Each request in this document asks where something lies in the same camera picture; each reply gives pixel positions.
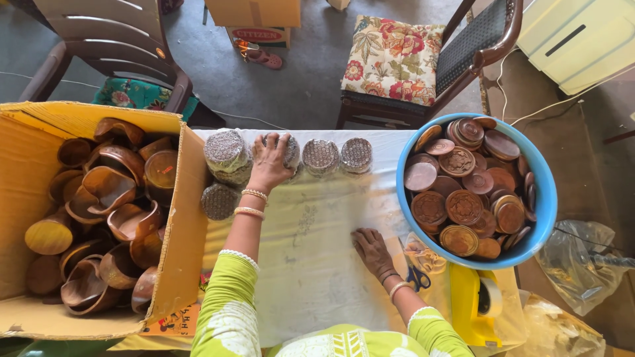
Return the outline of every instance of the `bracelet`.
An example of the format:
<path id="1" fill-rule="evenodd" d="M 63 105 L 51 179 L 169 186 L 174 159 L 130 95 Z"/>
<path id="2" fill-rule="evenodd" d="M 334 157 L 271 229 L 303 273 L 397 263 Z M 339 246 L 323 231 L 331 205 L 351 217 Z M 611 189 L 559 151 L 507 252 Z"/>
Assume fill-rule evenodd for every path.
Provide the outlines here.
<path id="1" fill-rule="evenodd" d="M 390 274 L 388 274 L 384 279 L 382 279 L 382 286 L 386 282 L 386 279 L 388 279 L 389 276 L 393 276 L 393 275 L 399 275 L 399 273 L 390 273 Z"/>
<path id="2" fill-rule="evenodd" d="M 260 192 L 260 191 L 256 191 L 256 190 L 251 190 L 251 189 L 244 189 L 241 194 L 252 194 L 256 197 L 260 197 L 262 199 L 265 200 L 265 203 L 269 200 L 269 198 L 267 197 L 266 194 Z"/>
<path id="3" fill-rule="evenodd" d="M 263 211 L 254 210 L 253 208 L 236 207 L 236 209 L 234 210 L 234 215 L 237 215 L 239 213 L 244 213 L 246 215 L 256 216 L 258 218 L 261 218 L 262 220 L 265 220 L 265 213 Z"/>
<path id="4" fill-rule="evenodd" d="M 392 288 L 391 293 L 390 293 L 390 294 L 388 294 L 388 296 L 391 298 L 391 302 L 392 302 L 393 304 L 394 304 L 394 301 L 392 300 L 392 298 L 394 297 L 394 295 L 395 295 L 395 293 L 397 292 L 397 290 L 401 289 L 402 287 L 404 287 L 404 286 L 406 286 L 406 285 L 408 285 L 408 283 L 407 283 L 407 282 L 405 282 L 405 281 L 402 281 L 402 282 L 400 282 L 400 283 L 397 283 L 397 285 L 395 285 L 395 286 Z"/>

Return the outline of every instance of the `white cabinet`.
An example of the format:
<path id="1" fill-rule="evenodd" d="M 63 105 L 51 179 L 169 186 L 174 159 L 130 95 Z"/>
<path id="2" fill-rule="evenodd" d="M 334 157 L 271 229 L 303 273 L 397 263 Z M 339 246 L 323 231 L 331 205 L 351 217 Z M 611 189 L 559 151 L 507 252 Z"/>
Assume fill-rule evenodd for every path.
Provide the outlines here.
<path id="1" fill-rule="evenodd" d="M 635 0 L 534 0 L 517 44 L 576 94 L 635 62 Z"/>

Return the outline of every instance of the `woman's right hand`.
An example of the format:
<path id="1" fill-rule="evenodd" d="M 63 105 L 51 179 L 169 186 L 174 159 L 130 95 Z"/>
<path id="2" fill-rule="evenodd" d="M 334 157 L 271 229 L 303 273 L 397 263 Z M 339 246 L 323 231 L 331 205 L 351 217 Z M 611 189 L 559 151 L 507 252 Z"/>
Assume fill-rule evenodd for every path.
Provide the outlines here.
<path id="1" fill-rule="evenodd" d="M 385 273 L 395 272 L 384 237 L 376 229 L 360 228 L 351 235 L 355 250 L 372 275 L 379 279 Z"/>
<path id="2" fill-rule="evenodd" d="M 269 133 L 267 146 L 262 144 L 262 138 L 262 135 L 258 135 L 253 143 L 253 168 L 247 189 L 269 195 L 275 186 L 293 176 L 293 169 L 287 169 L 283 165 L 291 134 L 286 133 L 280 137 L 278 133 Z"/>

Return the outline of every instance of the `tape dispenser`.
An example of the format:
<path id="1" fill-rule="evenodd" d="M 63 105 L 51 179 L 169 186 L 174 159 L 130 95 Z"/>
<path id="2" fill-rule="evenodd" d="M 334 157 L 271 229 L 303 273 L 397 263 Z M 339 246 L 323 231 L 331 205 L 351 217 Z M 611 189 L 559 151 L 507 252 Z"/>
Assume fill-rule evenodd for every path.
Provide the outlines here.
<path id="1" fill-rule="evenodd" d="M 452 327 L 470 346 L 501 347 L 494 318 L 502 312 L 502 295 L 491 271 L 450 264 Z"/>

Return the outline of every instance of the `blue plastic tub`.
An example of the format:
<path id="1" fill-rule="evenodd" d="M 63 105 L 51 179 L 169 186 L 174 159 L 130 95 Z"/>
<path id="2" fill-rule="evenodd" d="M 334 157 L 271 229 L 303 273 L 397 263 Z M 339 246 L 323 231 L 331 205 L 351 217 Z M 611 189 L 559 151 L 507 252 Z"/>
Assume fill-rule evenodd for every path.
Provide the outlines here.
<path id="1" fill-rule="evenodd" d="M 553 175 L 549 165 L 542 157 L 540 151 L 527 139 L 520 131 L 514 129 L 511 125 L 505 124 L 496 118 L 492 118 L 497 121 L 498 125 L 496 130 L 508 135 L 512 138 L 520 147 L 520 151 L 527 158 L 529 166 L 535 176 L 536 181 L 536 216 L 537 222 L 534 228 L 527 234 L 523 240 L 521 240 L 514 248 L 511 248 L 508 252 L 503 252 L 500 256 L 489 262 L 475 262 L 473 260 L 467 260 L 457 257 L 454 254 L 447 252 L 445 249 L 437 245 L 433 240 L 426 235 L 426 233 L 419 228 L 417 221 L 410 212 L 410 207 L 406 200 L 406 191 L 403 186 L 403 172 L 406 164 L 408 154 L 412 150 L 412 147 L 417 142 L 417 139 L 430 128 L 432 125 L 445 125 L 450 121 L 460 118 L 476 118 L 483 116 L 482 114 L 474 113 L 456 113 L 442 116 L 434 119 L 424 125 L 421 129 L 417 130 L 416 134 L 410 138 L 406 147 L 404 147 L 399 157 L 399 163 L 397 164 L 397 197 L 399 198 L 399 205 L 403 212 L 408 224 L 412 231 L 429 246 L 438 255 L 444 257 L 452 263 L 459 264 L 461 266 L 469 267 L 478 270 L 496 270 L 504 269 L 506 267 L 516 266 L 527 259 L 531 258 L 545 243 L 556 221 L 556 212 L 558 210 L 558 196 L 556 194 L 556 183 L 554 182 Z"/>

